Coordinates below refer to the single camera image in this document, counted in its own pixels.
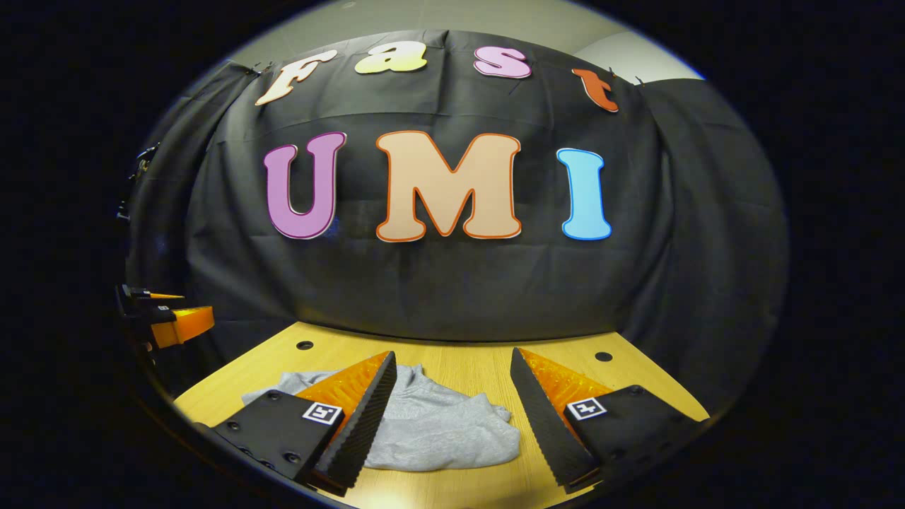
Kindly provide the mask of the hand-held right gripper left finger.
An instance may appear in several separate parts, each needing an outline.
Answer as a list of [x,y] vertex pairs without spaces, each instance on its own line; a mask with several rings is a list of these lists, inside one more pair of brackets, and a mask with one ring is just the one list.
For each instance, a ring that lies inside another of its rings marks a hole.
[[355,486],[397,383],[384,351],[300,391],[266,390],[212,428],[243,457],[336,496]]

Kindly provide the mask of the grey sweatshirt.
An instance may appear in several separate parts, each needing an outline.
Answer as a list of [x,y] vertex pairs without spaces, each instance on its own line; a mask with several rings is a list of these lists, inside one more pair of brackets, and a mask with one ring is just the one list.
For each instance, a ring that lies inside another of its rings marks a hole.
[[498,466],[520,455],[511,412],[487,394],[465,395],[400,365],[364,466],[401,472]]

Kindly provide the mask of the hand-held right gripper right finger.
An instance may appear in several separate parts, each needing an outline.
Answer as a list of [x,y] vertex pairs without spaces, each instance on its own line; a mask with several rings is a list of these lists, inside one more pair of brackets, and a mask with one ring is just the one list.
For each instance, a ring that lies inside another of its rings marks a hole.
[[607,358],[579,373],[523,347],[510,377],[557,486],[566,493],[613,490],[684,447],[710,412],[634,346],[591,347]]

